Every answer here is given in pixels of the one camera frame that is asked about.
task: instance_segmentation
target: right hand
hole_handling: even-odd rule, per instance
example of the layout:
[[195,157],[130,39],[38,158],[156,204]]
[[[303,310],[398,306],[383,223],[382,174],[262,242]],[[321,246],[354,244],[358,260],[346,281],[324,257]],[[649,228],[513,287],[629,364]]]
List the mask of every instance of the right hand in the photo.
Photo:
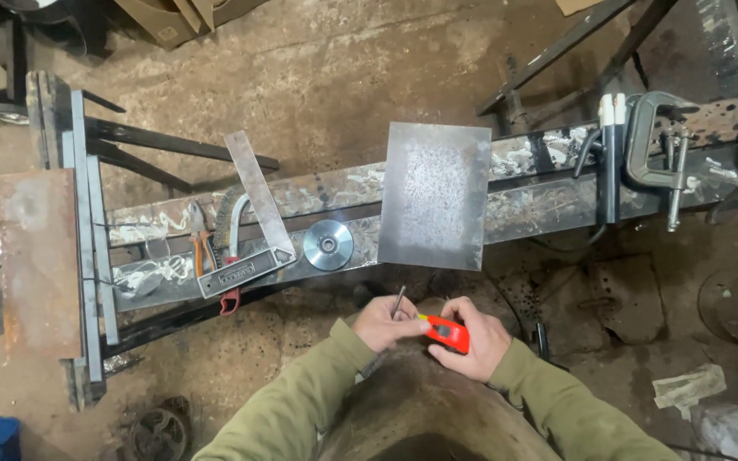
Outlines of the right hand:
[[465,323],[469,330],[469,353],[452,353],[437,344],[429,346],[429,353],[449,370],[475,381],[488,382],[512,343],[503,324],[495,317],[480,313],[465,296],[446,302],[440,316]]

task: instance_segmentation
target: olive green sleeve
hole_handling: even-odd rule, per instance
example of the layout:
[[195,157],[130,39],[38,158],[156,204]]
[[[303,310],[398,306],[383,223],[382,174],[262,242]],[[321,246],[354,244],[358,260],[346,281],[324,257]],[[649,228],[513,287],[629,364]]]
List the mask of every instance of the olive green sleeve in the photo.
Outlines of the olive green sleeve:
[[306,461],[317,433],[330,425],[355,375],[365,372],[376,357],[343,320],[337,320],[329,338],[256,392],[193,461]]
[[524,406],[541,435],[566,461],[680,461],[628,416],[594,397],[574,376],[514,340],[489,385]]

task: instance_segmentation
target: dirty floor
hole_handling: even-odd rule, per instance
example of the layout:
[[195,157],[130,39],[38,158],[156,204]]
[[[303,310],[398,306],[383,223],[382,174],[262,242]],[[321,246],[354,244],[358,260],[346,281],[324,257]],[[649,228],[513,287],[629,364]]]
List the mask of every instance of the dirty floor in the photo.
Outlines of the dirty floor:
[[[37,57],[35,66],[128,110],[117,116],[88,108],[98,117],[209,143],[245,130],[256,152],[281,161],[272,178],[288,177],[383,160],[392,120],[493,126],[492,119],[475,117],[474,107],[507,79],[506,58],[528,63],[581,17],[562,17],[553,0],[271,0],[174,51],[115,36],[116,52],[105,62],[50,53]],[[532,81],[523,102],[554,100],[587,85],[627,31],[627,16],[620,15]],[[29,146],[25,129],[0,124],[0,175],[32,168]],[[234,177],[229,163],[128,150],[206,189],[220,189]],[[158,184],[102,168],[109,208],[167,198]],[[663,228],[661,220],[627,225],[589,256],[649,255],[668,323],[655,343],[631,347],[607,340],[599,352],[577,350],[582,326],[560,321],[564,316],[549,307],[564,302],[549,299],[537,310],[558,361],[595,394],[652,435],[688,443],[690,427],[675,409],[653,405],[650,381],[720,362],[735,396],[738,348],[704,329],[695,299],[711,272],[738,268],[738,221],[710,229],[701,216],[687,216],[676,234]],[[442,290],[469,295],[511,327],[507,300],[517,301],[508,299],[504,280],[549,272],[548,261],[558,261],[557,268],[576,262],[526,242],[487,248],[485,258],[485,274],[450,275],[456,283]],[[7,356],[0,337],[0,414],[25,424],[27,459],[89,459],[119,445],[137,411],[183,395],[191,402],[198,448],[287,361],[325,337],[334,319],[353,311],[348,295],[356,280],[372,277],[389,288],[408,280],[417,299],[434,291],[432,275],[394,267],[315,280],[232,318],[206,321],[134,351],[143,361],[111,378],[102,402],[80,414],[68,410],[55,361],[25,351]],[[598,340],[606,335],[591,333]]]

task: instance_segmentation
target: person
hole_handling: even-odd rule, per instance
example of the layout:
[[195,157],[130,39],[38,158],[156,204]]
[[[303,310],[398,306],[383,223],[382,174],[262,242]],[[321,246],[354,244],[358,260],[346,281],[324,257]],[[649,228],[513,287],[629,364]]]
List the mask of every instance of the person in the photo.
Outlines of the person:
[[[313,458],[315,453],[320,453],[316,452],[320,449],[317,446],[319,433],[326,432],[333,424],[337,424],[336,414],[350,390],[360,385],[370,385],[374,376],[366,377],[375,370],[379,354],[395,348],[398,341],[422,336],[431,328],[428,321],[417,317],[417,307],[405,297],[393,317],[396,298],[374,298],[357,315],[351,327],[343,319],[337,320],[327,339],[296,358],[272,383],[256,392],[231,421],[224,425],[215,439],[194,456],[193,461],[306,460]],[[425,361],[450,373],[456,379],[465,380],[464,382],[472,386],[469,389],[476,390],[479,386],[480,392],[492,393],[500,401],[505,401],[500,394],[487,389],[483,384],[474,384],[478,382],[503,394],[511,404],[504,403],[504,406],[517,414],[517,418],[521,419],[519,424],[525,424],[533,433],[532,437],[536,437],[546,447],[539,449],[538,445],[525,442],[527,437],[523,435],[487,436],[484,440],[503,438],[510,440],[504,443],[521,443],[529,447],[511,451],[498,449],[495,452],[499,454],[497,459],[681,459],[665,445],[646,435],[628,416],[595,398],[574,376],[537,358],[528,346],[508,335],[500,320],[479,312],[470,299],[462,297],[445,302],[440,315],[465,324],[470,336],[468,354],[461,355],[450,352],[439,344],[430,344],[428,353],[433,359],[425,357],[422,352],[417,355],[423,356]],[[409,363],[413,361],[409,358],[405,363],[405,367],[387,375],[404,373],[412,367]],[[465,378],[448,370],[460,373]],[[355,385],[356,375],[366,380]],[[456,390],[452,392],[455,397],[463,394],[458,398],[473,394]],[[395,408],[400,408],[400,399],[405,399],[411,393],[395,388]],[[366,408],[372,411],[375,406],[381,405],[383,399],[376,396],[372,398],[375,400],[368,407],[364,406],[364,411]],[[479,413],[486,414],[495,412],[496,406],[486,403],[469,408],[483,408]],[[522,408],[526,417],[514,412],[512,406]],[[534,429],[525,423],[525,419],[533,422]],[[484,422],[480,427],[490,429],[492,425]],[[349,444],[352,444],[355,439],[352,426],[348,433],[352,435],[349,438]],[[388,445],[390,442],[386,438],[384,435],[384,442]],[[474,451],[474,447],[468,448],[471,452]],[[442,458],[486,459],[482,456],[457,456],[456,450],[447,449],[449,455]],[[347,459],[344,456],[328,458]],[[373,455],[368,458],[412,457]],[[431,454],[424,458],[438,457]]]

